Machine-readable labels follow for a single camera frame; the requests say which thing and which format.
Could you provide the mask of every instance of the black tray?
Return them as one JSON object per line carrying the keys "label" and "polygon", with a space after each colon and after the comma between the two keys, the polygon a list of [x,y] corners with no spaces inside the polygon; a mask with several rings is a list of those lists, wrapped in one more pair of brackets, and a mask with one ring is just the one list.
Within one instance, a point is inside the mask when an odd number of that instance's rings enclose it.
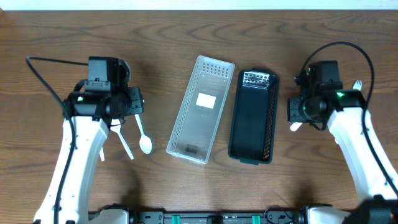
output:
{"label": "black tray", "polygon": [[[261,75],[260,78],[251,76],[244,79],[245,72],[267,73],[268,83],[261,80]],[[240,71],[228,148],[231,158],[253,165],[271,162],[278,87],[279,78],[271,71]]]}

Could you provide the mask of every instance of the white wall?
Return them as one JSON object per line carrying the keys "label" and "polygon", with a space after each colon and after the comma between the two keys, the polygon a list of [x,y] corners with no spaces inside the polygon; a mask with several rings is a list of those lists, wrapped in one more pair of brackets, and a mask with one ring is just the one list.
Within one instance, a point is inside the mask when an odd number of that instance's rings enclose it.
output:
{"label": "white wall", "polygon": [[398,0],[0,0],[3,10],[398,9]]}

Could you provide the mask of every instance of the cable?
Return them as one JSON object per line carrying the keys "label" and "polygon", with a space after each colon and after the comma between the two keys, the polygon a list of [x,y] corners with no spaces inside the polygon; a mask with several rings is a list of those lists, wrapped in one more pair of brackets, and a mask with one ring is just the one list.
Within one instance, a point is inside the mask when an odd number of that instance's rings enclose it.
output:
{"label": "cable", "polygon": [[279,206],[279,205],[271,205],[271,206],[268,207],[268,208],[266,209],[266,211],[264,212],[264,218],[267,220],[267,222],[269,222],[269,223],[271,223],[271,224],[277,224],[277,223],[274,223],[274,222],[272,222],[272,221],[270,221],[270,220],[268,219],[268,210],[269,210],[270,208],[272,208],[272,207],[277,207],[277,208],[281,209],[281,210],[286,214],[287,218],[291,219],[291,222],[287,222],[287,223],[285,223],[285,224],[289,224],[289,223],[292,223],[292,222],[294,221],[293,217],[291,217],[281,206]]}
{"label": "cable", "polygon": [[368,110],[368,106],[369,106],[369,103],[371,101],[372,92],[373,92],[373,86],[374,86],[374,69],[373,69],[372,61],[371,61],[370,57],[368,56],[368,54],[361,47],[359,47],[359,46],[357,46],[355,44],[352,44],[350,42],[345,42],[345,41],[332,42],[332,43],[326,44],[326,45],[320,47],[319,49],[317,49],[316,51],[314,51],[314,53],[312,53],[309,56],[309,58],[305,61],[304,65],[303,65],[303,67],[302,67],[302,69],[300,71],[300,74],[302,74],[302,72],[305,72],[305,67],[307,66],[307,63],[311,60],[311,58],[316,53],[318,53],[319,51],[321,51],[321,50],[323,50],[323,49],[325,49],[327,47],[334,46],[334,45],[347,45],[347,46],[353,47],[356,50],[360,51],[362,53],[362,55],[365,57],[366,61],[368,62],[369,68],[371,70],[371,86],[369,87],[368,97],[366,98],[366,102],[365,102],[365,104],[363,106],[363,111],[362,111],[362,117],[361,117],[362,132],[364,133],[366,142],[367,142],[367,144],[369,146],[370,151],[372,152],[374,160],[376,160],[376,163],[378,164],[381,172],[383,173],[383,176],[386,178],[387,183],[391,186],[392,190],[394,191],[394,193],[398,197],[397,187],[394,185],[394,183],[392,182],[391,178],[388,176],[388,173],[387,173],[386,169],[384,168],[383,164],[381,163],[379,156],[377,156],[377,153],[376,153],[376,151],[373,148],[372,142],[371,142],[369,134],[368,134],[368,129],[367,129],[366,124],[365,124],[366,111]]}
{"label": "cable", "polygon": [[62,172],[61,180],[60,180],[60,185],[58,186],[57,190],[57,196],[55,197],[55,205],[54,205],[54,224],[58,224],[58,213],[60,210],[60,201],[61,201],[61,193],[62,193],[62,188],[63,184],[65,183],[65,178],[67,177],[70,161],[72,160],[72,155],[73,151],[76,146],[76,134],[75,134],[75,127],[73,125],[72,119],[70,114],[68,113],[66,107],[63,105],[62,100],[59,98],[59,96],[54,92],[54,90],[51,88],[51,86],[41,77],[41,75],[36,71],[36,69],[33,67],[33,65],[30,63],[30,60],[43,60],[43,61],[48,61],[48,62],[58,62],[58,63],[67,63],[67,64],[72,64],[72,65],[88,65],[87,63],[80,63],[80,62],[69,62],[65,60],[57,60],[57,59],[51,59],[51,58],[42,58],[42,57],[26,57],[26,63],[29,66],[29,68],[32,70],[32,72],[35,74],[35,76],[42,82],[42,84],[48,89],[48,91],[51,93],[51,95],[55,98],[55,101],[61,106],[63,113],[65,115],[65,118],[69,121],[70,125],[70,130],[72,132],[72,141],[70,143],[70,151],[68,155],[67,162],[65,164],[65,168]]}

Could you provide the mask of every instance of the green tape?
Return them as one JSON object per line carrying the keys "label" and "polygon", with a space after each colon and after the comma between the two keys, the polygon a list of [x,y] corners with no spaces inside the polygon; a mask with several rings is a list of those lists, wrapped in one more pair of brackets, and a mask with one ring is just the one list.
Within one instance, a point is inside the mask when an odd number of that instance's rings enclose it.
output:
{"label": "green tape", "polygon": [[259,215],[253,215],[251,217],[253,224],[261,224],[261,217]]}
{"label": "green tape", "polygon": [[180,224],[180,216],[179,215],[172,216],[172,224]]}

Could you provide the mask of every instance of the table surface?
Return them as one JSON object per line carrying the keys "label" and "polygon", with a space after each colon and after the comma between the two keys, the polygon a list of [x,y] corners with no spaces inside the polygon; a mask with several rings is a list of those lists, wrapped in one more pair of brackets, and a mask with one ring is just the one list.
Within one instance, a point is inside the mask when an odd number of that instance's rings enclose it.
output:
{"label": "table surface", "polygon": [[[49,187],[60,150],[62,111],[25,64],[27,55],[86,62],[117,57],[132,68],[131,86],[145,99],[141,114],[153,151],[139,149],[128,117],[123,134],[104,144],[90,210],[125,203],[137,210],[262,211],[322,202],[354,208],[358,199],[339,146],[328,132],[304,125],[289,131],[287,99],[304,60],[329,42],[360,45],[372,58],[376,86],[370,111],[387,155],[398,166],[397,11],[65,11],[0,12],[0,220],[29,223]],[[166,153],[175,119],[199,55],[236,65],[210,160],[196,164]],[[315,60],[337,60],[346,88],[356,79],[366,96],[370,73],[363,56],[331,47]],[[34,62],[61,99],[86,67]],[[238,72],[269,68],[280,77],[273,161],[251,166],[228,157]]]}

